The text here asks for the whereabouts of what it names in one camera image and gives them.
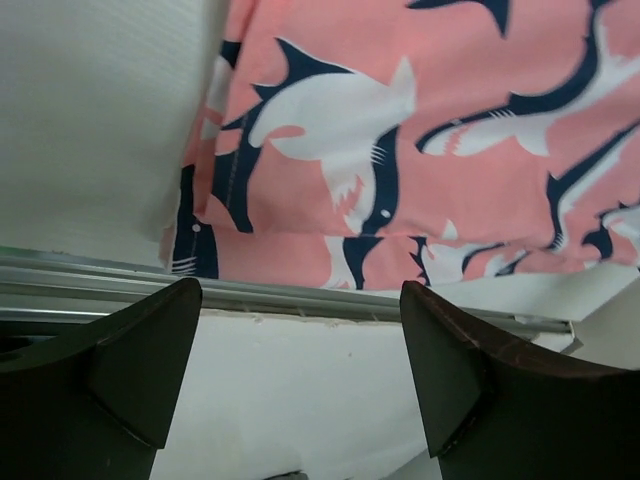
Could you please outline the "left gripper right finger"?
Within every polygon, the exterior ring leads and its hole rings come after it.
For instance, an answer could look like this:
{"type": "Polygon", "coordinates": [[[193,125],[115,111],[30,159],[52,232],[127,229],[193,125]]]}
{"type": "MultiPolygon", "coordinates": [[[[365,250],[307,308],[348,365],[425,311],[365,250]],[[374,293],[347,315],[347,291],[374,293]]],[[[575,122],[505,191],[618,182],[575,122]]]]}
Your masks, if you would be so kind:
{"type": "Polygon", "coordinates": [[[445,479],[635,479],[639,374],[545,349],[415,281],[400,313],[445,479]]]}

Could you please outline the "pink shark print shorts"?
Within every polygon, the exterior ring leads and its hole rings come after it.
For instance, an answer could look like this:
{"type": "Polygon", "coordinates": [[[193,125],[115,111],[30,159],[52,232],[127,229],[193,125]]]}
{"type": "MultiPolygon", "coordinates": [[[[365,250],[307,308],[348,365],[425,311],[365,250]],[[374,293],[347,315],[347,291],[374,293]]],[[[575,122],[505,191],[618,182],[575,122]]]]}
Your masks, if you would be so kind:
{"type": "Polygon", "coordinates": [[[639,265],[635,1],[233,1],[170,272],[397,290],[639,265]]]}

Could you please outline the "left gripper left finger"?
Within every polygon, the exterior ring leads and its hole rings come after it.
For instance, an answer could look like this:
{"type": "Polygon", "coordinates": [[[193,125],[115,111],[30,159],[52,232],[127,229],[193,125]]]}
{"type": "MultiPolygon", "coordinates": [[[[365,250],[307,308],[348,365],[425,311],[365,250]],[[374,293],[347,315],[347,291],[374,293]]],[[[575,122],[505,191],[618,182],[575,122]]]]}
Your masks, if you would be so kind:
{"type": "Polygon", "coordinates": [[[186,278],[83,325],[2,322],[2,478],[149,478],[201,303],[186,278]]]}

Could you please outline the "aluminium frame rail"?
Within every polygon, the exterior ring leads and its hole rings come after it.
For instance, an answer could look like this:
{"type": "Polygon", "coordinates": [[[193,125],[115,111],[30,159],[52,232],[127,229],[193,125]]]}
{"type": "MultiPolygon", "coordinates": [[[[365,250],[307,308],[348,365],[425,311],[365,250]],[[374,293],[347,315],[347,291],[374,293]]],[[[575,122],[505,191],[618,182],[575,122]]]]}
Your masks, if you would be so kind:
{"type": "Polygon", "coordinates": [[[405,325],[397,297],[197,279],[157,268],[63,254],[1,251],[1,351],[82,329],[102,338],[136,324],[194,328],[198,313],[304,322],[405,325]]]}

